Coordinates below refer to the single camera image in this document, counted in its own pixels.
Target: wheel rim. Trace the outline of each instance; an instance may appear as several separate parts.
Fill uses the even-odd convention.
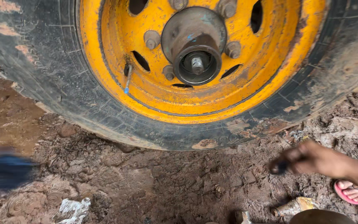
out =
[[[168,0],[149,1],[134,15],[127,1],[81,0],[79,10],[83,51],[101,85],[127,108],[146,117],[177,124],[218,121],[263,102],[290,80],[312,48],[324,17],[325,2],[262,0],[261,25],[254,33],[251,15],[257,1],[238,1],[226,18],[227,43],[241,45],[240,56],[221,55],[216,78],[200,86],[185,86],[163,70],[169,61],[161,44],[150,50],[145,32],[163,33],[177,12]],[[187,7],[216,9],[217,0],[190,0]],[[146,59],[147,66],[141,58]],[[125,68],[133,66],[129,94]],[[228,76],[227,71],[234,70]]]

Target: pink flip-flop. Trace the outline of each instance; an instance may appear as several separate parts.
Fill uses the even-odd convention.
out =
[[[339,186],[338,186],[338,181],[340,180],[336,180],[334,182],[334,191],[336,192],[336,194],[344,201],[346,201],[347,203],[350,203],[350,204],[353,204],[353,205],[358,205],[358,201],[353,201],[353,199],[350,199],[347,195],[345,195],[342,191],[345,190],[345,189],[341,189]],[[347,189],[357,189],[358,190],[358,187],[355,187],[354,185],[348,187]]]

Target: black tire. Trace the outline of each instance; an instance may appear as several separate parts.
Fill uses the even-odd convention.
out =
[[[112,99],[82,54],[75,26],[78,1],[10,2],[14,10],[0,9],[4,78],[69,121],[130,145],[201,150],[241,144],[299,123],[358,87],[357,0],[331,0],[314,49],[276,94],[236,117],[197,125],[155,121]]]

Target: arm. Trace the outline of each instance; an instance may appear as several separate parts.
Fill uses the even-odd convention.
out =
[[[288,161],[292,173],[320,173],[336,179],[348,179],[358,185],[358,160],[313,141],[284,151],[271,163],[273,172],[280,161]]]

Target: muddy ground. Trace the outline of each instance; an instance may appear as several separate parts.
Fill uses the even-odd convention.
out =
[[[234,223],[235,210],[254,223],[288,223],[269,208],[297,196],[358,223],[358,206],[342,201],[321,175],[270,175],[266,164],[291,141],[312,138],[358,159],[358,92],[319,116],[269,138],[223,150],[169,152],[123,148],[55,114],[45,114],[0,80],[3,145],[39,163],[35,180],[0,191],[0,223],[52,223],[63,198],[92,199],[84,223]]]

